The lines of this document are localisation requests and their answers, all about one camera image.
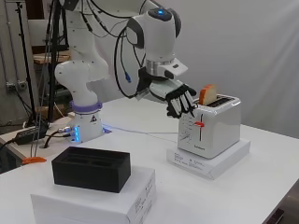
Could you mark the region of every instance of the table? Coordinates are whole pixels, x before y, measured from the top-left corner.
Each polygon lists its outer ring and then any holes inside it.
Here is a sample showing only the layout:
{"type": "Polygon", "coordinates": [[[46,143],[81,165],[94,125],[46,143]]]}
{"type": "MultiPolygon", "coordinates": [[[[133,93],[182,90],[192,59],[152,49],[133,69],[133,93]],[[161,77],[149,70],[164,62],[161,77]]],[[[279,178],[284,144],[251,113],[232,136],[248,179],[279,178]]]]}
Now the table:
{"type": "MultiPolygon", "coordinates": [[[[113,129],[81,145],[130,152],[133,165],[156,169],[158,198],[145,224],[263,223],[299,178],[299,140],[248,126],[241,136],[251,140],[250,155],[214,181],[169,164],[166,150],[176,146],[178,121],[167,118],[165,109],[147,100],[104,104],[105,124],[156,134],[113,129]]],[[[55,157],[0,175],[1,222],[35,223],[30,193],[53,184],[55,157]]]]}

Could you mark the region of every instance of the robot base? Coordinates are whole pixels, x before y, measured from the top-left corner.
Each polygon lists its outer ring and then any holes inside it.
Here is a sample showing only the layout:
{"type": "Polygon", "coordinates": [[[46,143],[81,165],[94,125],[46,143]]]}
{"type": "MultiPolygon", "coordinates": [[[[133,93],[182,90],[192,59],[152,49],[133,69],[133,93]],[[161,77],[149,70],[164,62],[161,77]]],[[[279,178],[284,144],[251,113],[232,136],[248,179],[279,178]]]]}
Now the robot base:
{"type": "Polygon", "coordinates": [[[75,113],[75,117],[68,125],[72,128],[71,136],[68,138],[70,142],[84,143],[104,134],[99,110],[89,114],[75,113]]]}
{"type": "Polygon", "coordinates": [[[230,167],[249,154],[250,141],[240,139],[212,160],[197,156],[191,152],[172,148],[167,150],[167,160],[193,174],[216,179],[230,167]]]}

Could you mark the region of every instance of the white box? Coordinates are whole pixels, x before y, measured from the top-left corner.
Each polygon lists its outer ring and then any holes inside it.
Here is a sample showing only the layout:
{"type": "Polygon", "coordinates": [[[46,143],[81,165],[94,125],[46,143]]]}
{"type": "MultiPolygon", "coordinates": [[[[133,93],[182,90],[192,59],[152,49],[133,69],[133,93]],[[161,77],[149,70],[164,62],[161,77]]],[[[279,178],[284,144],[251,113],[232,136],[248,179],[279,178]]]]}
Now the white box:
{"type": "Polygon", "coordinates": [[[167,160],[197,175],[206,176],[209,179],[216,179],[249,154],[249,150],[250,141],[241,139],[211,160],[179,148],[168,149],[167,160]]]}
{"type": "Polygon", "coordinates": [[[142,224],[155,197],[154,170],[136,166],[120,193],[52,185],[31,195],[36,224],[142,224]]]}

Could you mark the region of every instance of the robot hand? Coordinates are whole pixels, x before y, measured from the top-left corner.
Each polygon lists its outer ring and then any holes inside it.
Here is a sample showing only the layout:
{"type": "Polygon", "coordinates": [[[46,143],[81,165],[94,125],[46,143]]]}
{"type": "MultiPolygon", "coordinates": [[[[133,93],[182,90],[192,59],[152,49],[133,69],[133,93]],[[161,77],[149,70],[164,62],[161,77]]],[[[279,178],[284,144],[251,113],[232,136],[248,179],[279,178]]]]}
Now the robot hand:
{"type": "Polygon", "coordinates": [[[168,103],[168,117],[179,119],[182,113],[193,115],[195,105],[192,96],[196,95],[196,91],[181,81],[152,81],[149,91],[154,97],[168,103]]]}
{"type": "Polygon", "coordinates": [[[144,72],[145,68],[139,70],[139,83],[137,93],[149,90],[157,99],[167,102],[167,116],[179,119],[182,113],[191,113],[195,105],[192,96],[196,91],[179,80],[153,77],[144,72]]]}

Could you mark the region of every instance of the black box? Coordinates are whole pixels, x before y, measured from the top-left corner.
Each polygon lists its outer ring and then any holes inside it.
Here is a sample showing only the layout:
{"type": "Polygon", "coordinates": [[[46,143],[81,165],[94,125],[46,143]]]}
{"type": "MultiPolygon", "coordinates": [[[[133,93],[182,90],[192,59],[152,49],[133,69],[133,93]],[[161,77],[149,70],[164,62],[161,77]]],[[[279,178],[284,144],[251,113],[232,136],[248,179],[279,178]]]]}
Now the black box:
{"type": "Polygon", "coordinates": [[[119,193],[131,175],[130,153],[69,147],[52,169],[57,185],[119,193]]]}

